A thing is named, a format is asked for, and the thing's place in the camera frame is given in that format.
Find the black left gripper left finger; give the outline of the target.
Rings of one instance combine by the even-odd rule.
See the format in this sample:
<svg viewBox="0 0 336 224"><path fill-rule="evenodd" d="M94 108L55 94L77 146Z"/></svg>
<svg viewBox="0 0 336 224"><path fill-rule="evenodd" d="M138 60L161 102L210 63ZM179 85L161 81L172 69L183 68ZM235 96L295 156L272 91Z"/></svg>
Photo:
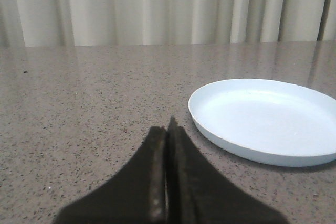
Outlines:
<svg viewBox="0 0 336 224"><path fill-rule="evenodd" d="M165 223L167 132L151 127L131 159L106 183L65 206L55 223Z"/></svg>

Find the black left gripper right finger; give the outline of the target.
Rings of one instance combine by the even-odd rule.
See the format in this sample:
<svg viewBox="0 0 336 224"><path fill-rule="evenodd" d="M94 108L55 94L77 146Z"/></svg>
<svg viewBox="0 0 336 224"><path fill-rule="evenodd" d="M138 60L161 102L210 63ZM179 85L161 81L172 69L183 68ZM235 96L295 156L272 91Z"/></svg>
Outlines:
<svg viewBox="0 0 336 224"><path fill-rule="evenodd" d="M219 173L171 118L167 139L170 223L270 223L270 209Z"/></svg>

